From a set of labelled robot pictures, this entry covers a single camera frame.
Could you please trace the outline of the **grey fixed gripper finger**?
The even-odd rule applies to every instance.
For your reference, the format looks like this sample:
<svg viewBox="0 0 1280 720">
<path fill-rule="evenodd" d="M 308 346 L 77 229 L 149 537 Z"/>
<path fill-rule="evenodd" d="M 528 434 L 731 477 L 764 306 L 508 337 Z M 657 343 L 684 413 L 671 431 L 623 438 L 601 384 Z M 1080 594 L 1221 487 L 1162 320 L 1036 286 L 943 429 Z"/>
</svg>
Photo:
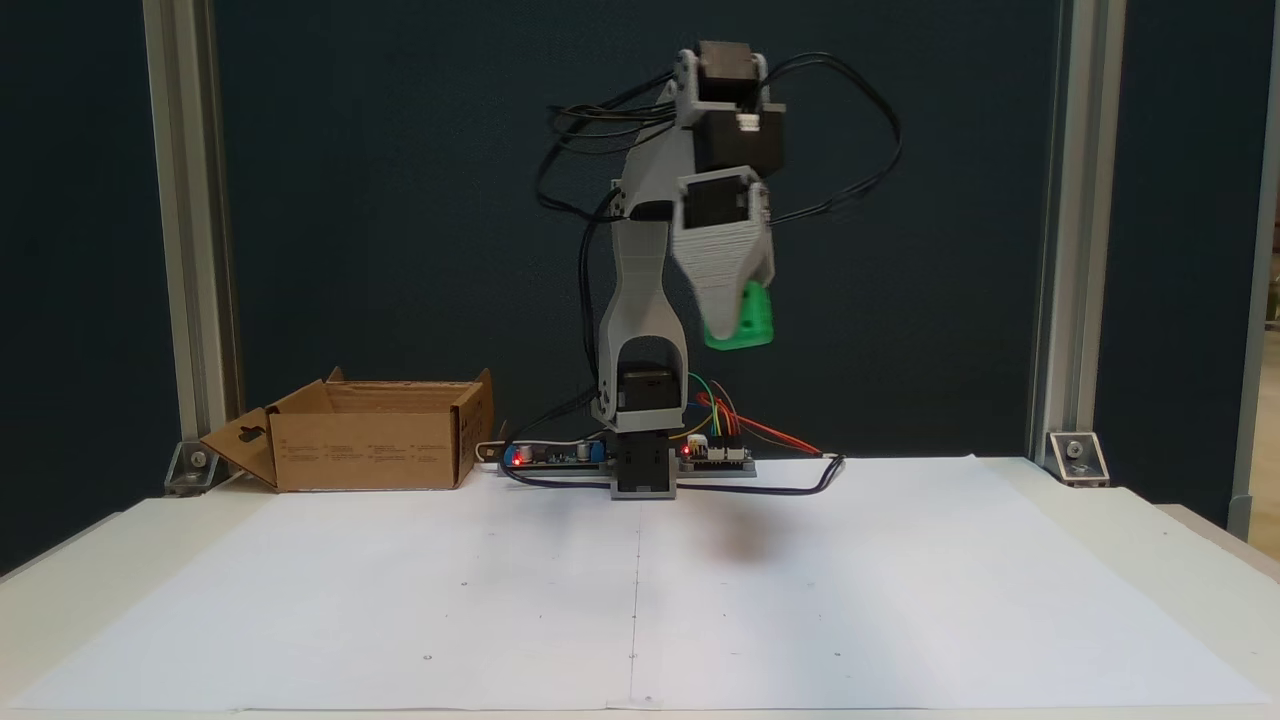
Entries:
<svg viewBox="0 0 1280 720">
<path fill-rule="evenodd" d="M 774 279 L 769 229 L 675 229 L 671 252 L 716 340 L 736 334 L 746 287 L 755 282 L 767 288 Z"/>
</svg>

